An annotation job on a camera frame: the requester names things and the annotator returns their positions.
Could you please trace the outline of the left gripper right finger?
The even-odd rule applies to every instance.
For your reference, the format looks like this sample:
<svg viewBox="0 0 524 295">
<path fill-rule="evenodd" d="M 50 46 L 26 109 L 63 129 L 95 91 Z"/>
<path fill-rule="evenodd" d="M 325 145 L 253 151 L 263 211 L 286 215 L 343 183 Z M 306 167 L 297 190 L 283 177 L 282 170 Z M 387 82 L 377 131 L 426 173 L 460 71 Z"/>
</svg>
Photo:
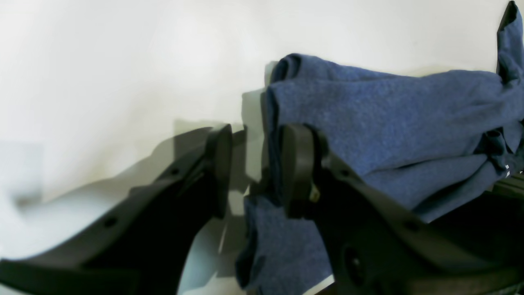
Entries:
<svg viewBox="0 0 524 295">
<path fill-rule="evenodd" d="M 523 261 L 486 260 L 364 183 L 307 125 L 280 131 L 286 215 L 312 220 L 339 295 L 513 295 Z"/>
</svg>

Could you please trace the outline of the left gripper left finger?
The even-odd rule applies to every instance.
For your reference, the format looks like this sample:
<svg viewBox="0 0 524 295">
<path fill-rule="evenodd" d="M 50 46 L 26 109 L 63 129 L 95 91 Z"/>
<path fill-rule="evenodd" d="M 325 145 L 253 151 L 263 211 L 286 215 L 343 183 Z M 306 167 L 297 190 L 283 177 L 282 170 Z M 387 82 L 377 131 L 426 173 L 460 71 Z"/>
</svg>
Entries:
<svg viewBox="0 0 524 295">
<path fill-rule="evenodd" d="M 1 260 L 1 284 L 32 295 L 174 295 L 195 236 L 228 205 L 231 125 L 60 245 Z"/>
</svg>

